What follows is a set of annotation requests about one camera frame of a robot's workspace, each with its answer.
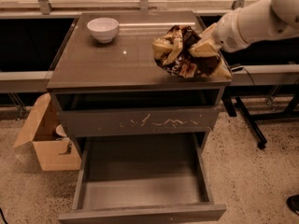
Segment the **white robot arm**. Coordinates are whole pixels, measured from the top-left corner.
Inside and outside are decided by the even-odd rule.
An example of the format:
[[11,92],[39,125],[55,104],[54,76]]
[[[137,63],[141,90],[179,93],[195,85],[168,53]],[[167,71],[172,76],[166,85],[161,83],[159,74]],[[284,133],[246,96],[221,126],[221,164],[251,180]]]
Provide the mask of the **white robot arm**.
[[259,0],[223,15],[189,48],[193,57],[212,57],[220,49],[236,52],[259,41],[299,36],[299,0]]

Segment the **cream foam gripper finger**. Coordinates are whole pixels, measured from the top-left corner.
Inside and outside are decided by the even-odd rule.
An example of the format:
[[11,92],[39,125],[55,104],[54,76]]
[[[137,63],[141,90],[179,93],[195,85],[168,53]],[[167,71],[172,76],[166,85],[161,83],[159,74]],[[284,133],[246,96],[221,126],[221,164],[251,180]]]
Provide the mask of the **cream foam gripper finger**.
[[202,40],[209,39],[210,37],[213,36],[216,28],[217,28],[217,23],[214,22],[211,25],[209,25],[199,36],[201,37]]
[[216,44],[213,39],[202,39],[189,48],[189,53],[193,57],[213,57],[218,54],[220,48],[221,46]]

